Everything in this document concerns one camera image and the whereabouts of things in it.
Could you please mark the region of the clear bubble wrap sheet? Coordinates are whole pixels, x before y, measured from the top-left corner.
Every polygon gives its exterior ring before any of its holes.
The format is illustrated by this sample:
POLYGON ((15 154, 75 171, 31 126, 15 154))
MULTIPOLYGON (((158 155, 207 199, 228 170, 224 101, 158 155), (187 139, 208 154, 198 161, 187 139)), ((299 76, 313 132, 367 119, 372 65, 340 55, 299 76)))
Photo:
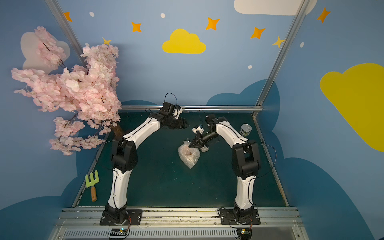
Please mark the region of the clear bubble wrap sheet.
POLYGON ((182 162, 192 169, 198 162, 201 153, 198 148, 190 148, 189 145, 190 142, 184 141, 178 148, 178 154, 182 162))

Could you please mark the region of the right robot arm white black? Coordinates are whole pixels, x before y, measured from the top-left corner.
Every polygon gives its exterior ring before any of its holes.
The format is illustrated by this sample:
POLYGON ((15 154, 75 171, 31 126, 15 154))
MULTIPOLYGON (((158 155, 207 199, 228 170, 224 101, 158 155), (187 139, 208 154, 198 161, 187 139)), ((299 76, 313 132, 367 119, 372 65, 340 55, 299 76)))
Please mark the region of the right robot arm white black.
POLYGON ((247 139, 241 135, 225 117, 216 117, 214 114, 206 115, 205 123, 193 129, 195 138, 189 145, 191 149, 206 152, 209 144, 216 138, 222 138, 231 148, 231 165, 237 178, 237 193, 234 207, 218 209, 222 225, 259 225, 261 223, 259 207, 255 203, 255 182, 260 179, 262 160, 260 147, 262 143, 247 139))

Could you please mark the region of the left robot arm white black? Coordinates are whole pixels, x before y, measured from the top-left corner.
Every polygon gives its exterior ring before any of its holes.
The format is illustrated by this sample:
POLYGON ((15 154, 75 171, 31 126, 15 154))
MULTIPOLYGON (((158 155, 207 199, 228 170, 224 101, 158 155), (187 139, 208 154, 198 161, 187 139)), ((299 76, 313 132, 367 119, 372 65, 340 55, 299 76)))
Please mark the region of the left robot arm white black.
POLYGON ((102 214, 101 226, 130 224, 127 190, 131 173, 138 163, 138 148, 151 134, 162 127, 175 130, 187 128, 188 122, 180 117, 182 112, 181 106, 163 102, 158 112, 151 113, 141 125, 114 141, 111 157, 113 182, 111 195, 102 214))

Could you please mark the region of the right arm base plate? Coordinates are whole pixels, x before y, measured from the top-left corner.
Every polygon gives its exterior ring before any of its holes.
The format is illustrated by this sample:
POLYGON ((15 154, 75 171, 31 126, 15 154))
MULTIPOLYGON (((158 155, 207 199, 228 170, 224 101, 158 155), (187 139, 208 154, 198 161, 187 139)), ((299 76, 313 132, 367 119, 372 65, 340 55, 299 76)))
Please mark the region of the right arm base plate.
POLYGON ((222 225, 260 225, 261 219, 257 209, 240 211, 237 209, 218 209, 222 225))

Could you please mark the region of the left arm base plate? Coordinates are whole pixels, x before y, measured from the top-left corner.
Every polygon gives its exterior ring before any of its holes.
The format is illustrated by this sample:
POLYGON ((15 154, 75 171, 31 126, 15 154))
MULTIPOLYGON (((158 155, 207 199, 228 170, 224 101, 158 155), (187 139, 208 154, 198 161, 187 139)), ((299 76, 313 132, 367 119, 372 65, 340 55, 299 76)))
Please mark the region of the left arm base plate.
POLYGON ((138 226, 142 219, 142 210, 122 209, 104 210, 100 226, 138 226))

